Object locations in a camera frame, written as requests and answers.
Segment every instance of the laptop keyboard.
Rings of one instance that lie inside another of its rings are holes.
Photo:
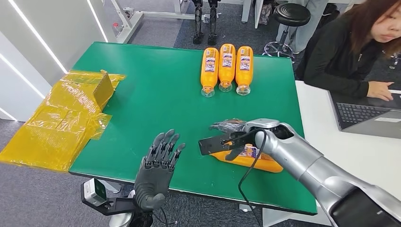
[[[359,123],[387,112],[387,109],[364,105],[337,103],[342,122]]]

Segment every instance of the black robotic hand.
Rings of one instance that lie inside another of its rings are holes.
[[[180,138],[171,129],[156,136],[149,153],[143,157],[135,180],[135,197],[139,207],[144,211],[160,208],[166,201],[165,194],[174,173],[175,164],[185,143],[174,150]]]

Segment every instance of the robot leg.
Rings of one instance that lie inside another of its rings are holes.
[[[217,19],[217,2],[221,0],[208,0],[210,5],[210,34],[208,45],[214,46],[217,42],[216,19]]]
[[[203,0],[192,0],[195,4],[195,35],[193,36],[193,44],[200,44],[202,42],[203,33],[201,32],[202,24],[202,6]]]

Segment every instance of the orange juice bottle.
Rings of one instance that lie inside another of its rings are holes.
[[[200,93],[206,98],[214,96],[214,86],[218,78],[218,50],[213,47],[206,48],[203,52],[202,73],[200,82],[202,91]]]
[[[222,92],[233,89],[231,82],[235,77],[235,47],[232,44],[223,44],[220,48],[220,61],[218,66],[218,88]]]
[[[247,144],[244,147],[243,152],[241,152],[234,160],[228,161],[226,160],[226,155],[228,155],[230,152],[231,150],[227,150],[213,153],[211,155],[222,162],[250,167],[260,151],[256,147],[253,147],[252,144]],[[259,159],[256,161],[254,168],[269,171],[272,173],[279,173],[283,171],[283,167],[281,167],[276,161],[274,161],[273,158],[266,154],[261,154],[259,156]]]
[[[237,94],[245,96],[251,92],[249,85],[253,77],[253,50],[249,46],[238,49],[235,81],[238,84]]]

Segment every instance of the stool base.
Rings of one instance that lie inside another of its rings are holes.
[[[294,51],[287,44],[280,44],[280,42],[270,42],[265,45],[264,53],[262,55],[268,55],[272,57],[291,58],[294,63]]]

